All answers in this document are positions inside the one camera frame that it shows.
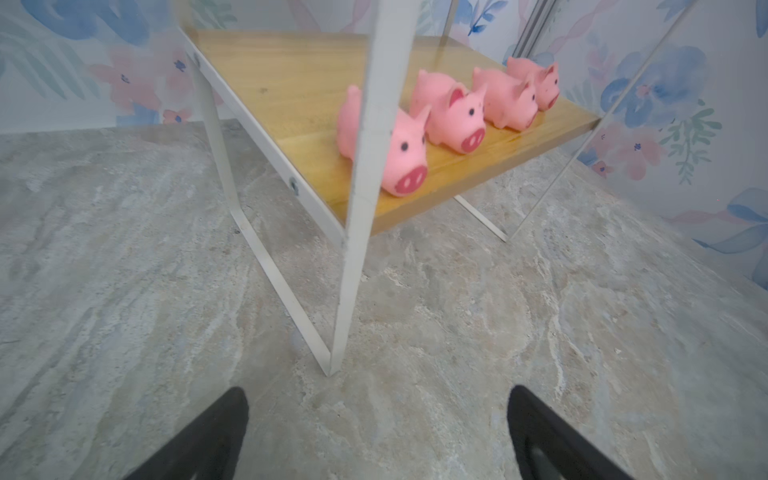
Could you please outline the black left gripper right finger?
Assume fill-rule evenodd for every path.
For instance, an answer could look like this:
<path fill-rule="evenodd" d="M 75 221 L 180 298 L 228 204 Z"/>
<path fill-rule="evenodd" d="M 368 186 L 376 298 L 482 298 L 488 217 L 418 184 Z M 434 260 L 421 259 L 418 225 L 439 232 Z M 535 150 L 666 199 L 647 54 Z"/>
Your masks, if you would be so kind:
<path fill-rule="evenodd" d="M 523 479 L 631 479 L 523 385 L 510 391 L 507 423 Z"/>

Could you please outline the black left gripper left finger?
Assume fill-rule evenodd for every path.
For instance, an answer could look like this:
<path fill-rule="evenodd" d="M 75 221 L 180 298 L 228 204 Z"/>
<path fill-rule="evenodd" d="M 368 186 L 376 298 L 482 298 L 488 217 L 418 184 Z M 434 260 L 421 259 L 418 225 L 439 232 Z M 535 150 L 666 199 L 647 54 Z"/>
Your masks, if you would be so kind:
<path fill-rule="evenodd" d="M 126 478 L 232 479 L 248 419 L 246 394 L 232 387 Z"/>

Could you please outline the pink pig toy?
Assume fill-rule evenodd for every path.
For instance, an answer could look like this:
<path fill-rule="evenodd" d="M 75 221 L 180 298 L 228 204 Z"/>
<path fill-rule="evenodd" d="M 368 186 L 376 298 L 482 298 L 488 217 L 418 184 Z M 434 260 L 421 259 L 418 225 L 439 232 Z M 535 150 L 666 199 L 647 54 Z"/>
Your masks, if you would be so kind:
<path fill-rule="evenodd" d="M 475 92 L 486 87 L 483 110 L 487 122 L 519 132 L 532 125 L 539 111 L 534 76 L 520 80 L 501 70 L 474 67 L 472 82 Z"/>
<path fill-rule="evenodd" d="M 459 154 L 476 150 L 486 135 L 484 99 L 487 85 L 470 90 L 451 76 L 420 69 L 411 94 L 409 114 L 431 107 L 425 125 L 428 140 Z"/>
<path fill-rule="evenodd" d="M 346 90 L 346 98 L 337 116 L 336 142 L 340 154 L 355 159 L 362 91 L 356 85 Z M 381 187 L 396 197 L 418 190 L 428 175 L 425 127 L 431 106 L 425 106 L 416 117 L 397 111 L 394 130 L 383 173 Z"/>
<path fill-rule="evenodd" d="M 554 62 L 542 67 L 527 58 L 509 57 L 506 63 L 507 74 L 518 80 L 529 79 L 535 87 L 536 102 L 539 110 L 551 109 L 560 95 L 559 67 Z"/>

